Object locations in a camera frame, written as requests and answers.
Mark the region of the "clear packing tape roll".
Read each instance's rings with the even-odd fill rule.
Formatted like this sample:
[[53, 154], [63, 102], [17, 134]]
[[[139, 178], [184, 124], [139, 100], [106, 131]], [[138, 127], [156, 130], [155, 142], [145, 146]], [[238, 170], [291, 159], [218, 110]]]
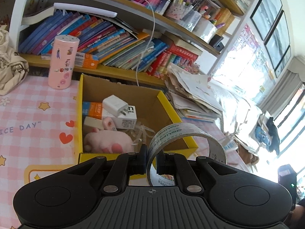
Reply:
[[150, 186], [153, 186], [150, 169], [155, 156], [171, 142], [189, 136], [199, 136], [207, 139], [209, 144], [209, 158], [227, 164], [226, 152], [223, 146], [213, 136], [192, 123], [173, 123], [158, 131], [148, 147], [146, 176]]

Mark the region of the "pearl ribbon hair accessory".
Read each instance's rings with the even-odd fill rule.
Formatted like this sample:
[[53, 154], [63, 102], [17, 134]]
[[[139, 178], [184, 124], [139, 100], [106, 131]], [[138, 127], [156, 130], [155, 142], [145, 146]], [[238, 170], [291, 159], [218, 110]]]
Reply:
[[149, 139], [152, 139], [156, 132], [149, 127], [146, 127], [141, 122], [137, 122], [133, 129], [127, 129], [128, 134], [132, 141], [134, 148], [141, 147], [142, 144], [147, 144]]

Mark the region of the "pink plush pig toy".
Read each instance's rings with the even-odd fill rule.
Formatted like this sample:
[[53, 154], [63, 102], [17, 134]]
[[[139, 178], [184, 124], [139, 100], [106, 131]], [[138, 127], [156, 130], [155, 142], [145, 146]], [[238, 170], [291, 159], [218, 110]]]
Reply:
[[83, 129], [83, 149], [95, 154], [121, 154], [133, 152], [134, 146], [128, 134], [118, 131], [110, 117], [102, 120], [103, 130]]

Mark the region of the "cream foam cube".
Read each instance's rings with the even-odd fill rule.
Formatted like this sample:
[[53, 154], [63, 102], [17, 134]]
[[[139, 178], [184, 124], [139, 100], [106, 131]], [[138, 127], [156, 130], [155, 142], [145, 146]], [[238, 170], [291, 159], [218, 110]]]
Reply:
[[92, 128], [98, 128], [99, 130], [103, 130], [103, 123], [101, 119], [93, 118], [93, 117], [85, 117], [83, 122], [83, 129], [92, 129]]

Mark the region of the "usmile white orange box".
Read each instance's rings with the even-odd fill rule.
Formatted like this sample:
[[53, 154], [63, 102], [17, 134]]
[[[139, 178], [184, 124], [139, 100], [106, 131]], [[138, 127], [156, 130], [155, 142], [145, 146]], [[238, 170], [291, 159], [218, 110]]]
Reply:
[[129, 106], [128, 108], [129, 113], [125, 115], [119, 115], [115, 117], [108, 111], [106, 111], [102, 107], [102, 103], [99, 102], [82, 102], [82, 115], [89, 116], [97, 119], [103, 120], [106, 117], [110, 117], [114, 122], [114, 125], [117, 129], [133, 129], [137, 123], [137, 116], [136, 116], [136, 107]]

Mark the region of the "yellow cardboard box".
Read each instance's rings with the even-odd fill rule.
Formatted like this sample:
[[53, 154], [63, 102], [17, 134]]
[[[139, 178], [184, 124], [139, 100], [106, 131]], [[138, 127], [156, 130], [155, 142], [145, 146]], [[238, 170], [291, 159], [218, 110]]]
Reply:
[[[127, 102], [129, 111], [115, 117], [104, 108], [105, 98], [114, 95]], [[82, 74], [76, 99], [75, 157], [77, 163], [96, 157], [83, 149], [83, 137], [90, 130], [83, 129], [83, 120], [94, 117], [99, 120], [112, 118], [117, 129], [131, 138], [139, 137], [149, 144], [153, 134], [172, 123], [181, 122], [180, 117], [161, 90], [124, 85], [98, 77]]]

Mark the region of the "white charger adapter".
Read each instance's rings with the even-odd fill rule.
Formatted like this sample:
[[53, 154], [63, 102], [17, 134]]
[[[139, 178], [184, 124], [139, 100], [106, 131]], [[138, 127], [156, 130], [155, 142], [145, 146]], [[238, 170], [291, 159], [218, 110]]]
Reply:
[[103, 99], [102, 107], [115, 117], [129, 113], [129, 104], [115, 95]]

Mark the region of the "stack of papers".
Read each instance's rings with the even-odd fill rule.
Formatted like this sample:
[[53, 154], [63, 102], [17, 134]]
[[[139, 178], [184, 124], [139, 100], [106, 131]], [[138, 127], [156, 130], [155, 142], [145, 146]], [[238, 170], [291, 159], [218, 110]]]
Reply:
[[164, 83], [166, 96], [182, 119], [215, 122], [223, 108], [208, 85], [208, 77], [191, 74], [170, 63]]

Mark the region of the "white desk mat with text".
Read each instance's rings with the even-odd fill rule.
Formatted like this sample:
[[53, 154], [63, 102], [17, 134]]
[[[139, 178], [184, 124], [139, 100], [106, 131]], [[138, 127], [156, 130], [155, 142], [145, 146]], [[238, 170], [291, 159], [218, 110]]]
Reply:
[[24, 170], [24, 184], [39, 180], [69, 167], [72, 167], [72, 165], [29, 165]]

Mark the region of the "row of children's books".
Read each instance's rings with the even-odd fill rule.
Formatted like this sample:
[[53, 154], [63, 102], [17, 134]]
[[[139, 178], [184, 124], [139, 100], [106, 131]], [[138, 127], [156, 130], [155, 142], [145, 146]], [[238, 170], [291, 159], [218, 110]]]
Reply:
[[146, 72], [162, 78], [170, 63], [191, 74], [197, 74], [196, 64], [201, 51], [168, 32], [152, 37], [139, 33], [118, 18], [108, 18], [78, 11], [63, 11], [50, 7], [32, 17], [24, 17], [23, 24], [36, 28], [19, 43], [19, 52], [51, 59], [54, 39], [71, 35], [80, 42], [77, 52], [98, 57], [101, 66]]

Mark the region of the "pink sticker cylinder canister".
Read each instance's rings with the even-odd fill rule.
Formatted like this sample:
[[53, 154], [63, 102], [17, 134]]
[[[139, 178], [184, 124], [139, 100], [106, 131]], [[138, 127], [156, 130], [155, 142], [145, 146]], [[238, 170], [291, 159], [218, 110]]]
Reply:
[[70, 86], [79, 42], [77, 37], [71, 35], [55, 37], [48, 75], [51, 88], [64, 90]]

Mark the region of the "cream canvas tote bag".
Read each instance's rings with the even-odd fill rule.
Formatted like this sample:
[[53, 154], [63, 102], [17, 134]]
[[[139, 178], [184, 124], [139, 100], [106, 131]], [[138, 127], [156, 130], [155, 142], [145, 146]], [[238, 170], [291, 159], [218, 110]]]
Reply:
[[28, 61], [9, 46], [9, 32], [1, 29], [0, 95], [5, 96], [20, 85], [29, 72]]

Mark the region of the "pink pen holder cup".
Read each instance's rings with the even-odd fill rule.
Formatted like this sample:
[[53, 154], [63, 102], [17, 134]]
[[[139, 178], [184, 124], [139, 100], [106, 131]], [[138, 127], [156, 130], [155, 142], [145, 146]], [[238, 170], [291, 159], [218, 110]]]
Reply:
[[192, 5], [186, 6], [183, 4], [171, 4], [166, 10], [164, 16], [173, 21], [180, 21], [192, 9]]

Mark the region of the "white foam tube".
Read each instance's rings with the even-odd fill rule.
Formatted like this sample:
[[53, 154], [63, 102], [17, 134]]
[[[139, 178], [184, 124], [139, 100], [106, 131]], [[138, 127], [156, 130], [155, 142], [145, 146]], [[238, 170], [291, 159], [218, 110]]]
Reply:
[[101, 15], [109, 18], [115, 18], [117, 16], [117, 12], [105, 10], [105, 9], [99, 9], [96, 7], [89, 7], [84, 5], [76, 5], [76, 4], [68, 4], [68, 3], [54, 3], [53, 4], [55, 9], [61, 9], [61, 10], [74, 10], [78, 12], [83, 12], [87, 14], [95, 14], [95, 15]]

